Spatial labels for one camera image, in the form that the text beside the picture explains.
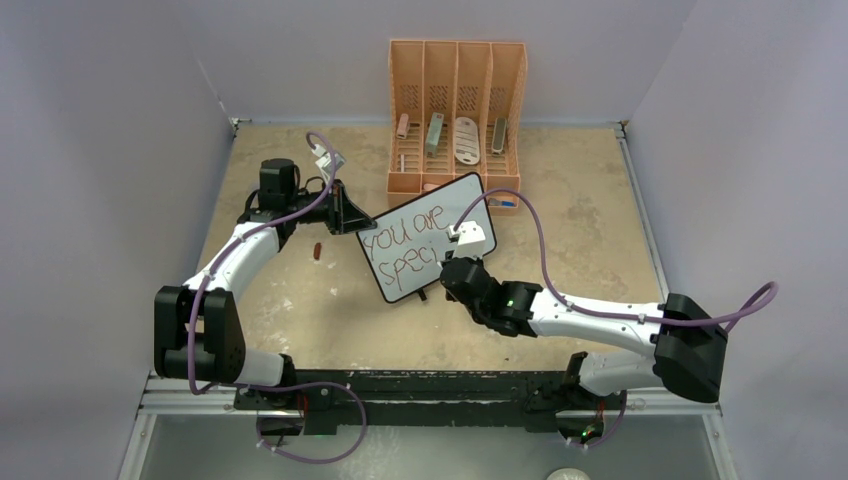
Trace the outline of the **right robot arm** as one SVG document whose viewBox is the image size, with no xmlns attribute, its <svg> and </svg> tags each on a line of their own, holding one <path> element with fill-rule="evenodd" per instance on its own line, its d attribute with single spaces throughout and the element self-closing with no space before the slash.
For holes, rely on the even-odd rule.
<svg viewBox="0 0 848 480">
<path fill-rule="evenodd" d="M 561 381 L 564 399 L 584 407 L 621 390 L 659 387 L 715 403 L 728 343 L 726 330 L 690 297 L 626 304 L 566 296 L 539 284 L 499 282 L 480 259 L 452 258 L 440 283 L 473 321 L 508 336 L 570 337 L 612 345 L 610 354 L 575 354 Z"/>
</svg>

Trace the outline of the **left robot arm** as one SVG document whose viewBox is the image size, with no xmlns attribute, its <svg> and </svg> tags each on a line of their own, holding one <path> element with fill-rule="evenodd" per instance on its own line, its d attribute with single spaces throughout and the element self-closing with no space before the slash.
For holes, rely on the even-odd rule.
<svg viewBox="0 0 848 480">
<path fill-rule="evenodd" d="M 376 221 L 349 198 L 336 173 L 342 156 L 316 162 L 322 189 L 310 191 L 289 159 L 262 162 L 259 186 L 247 198 L 228 243 L 179 286 L 154 299 L 154 368 L 166 378 L 259 387 L 272 408 L 297 399 L 291 358 L 247 347 L 237 302 L 300 224 L 324 224 L 332 235 L 371 230 Z"/>
</svg>

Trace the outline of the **black framed whiteboard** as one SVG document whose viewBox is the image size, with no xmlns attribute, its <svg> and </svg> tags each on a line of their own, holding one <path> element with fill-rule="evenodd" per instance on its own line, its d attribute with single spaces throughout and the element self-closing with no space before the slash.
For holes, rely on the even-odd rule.
<svg viewBox="0 0 848 480">
<path fill-rule="evenodd" d="M 386 302 L 439 279 L 440 263 L 459 247 L 451 228 L 482 193 L 482 177 L 469 173 L 378 215 L 374 229 L 356 234 Z"/>
</svg>

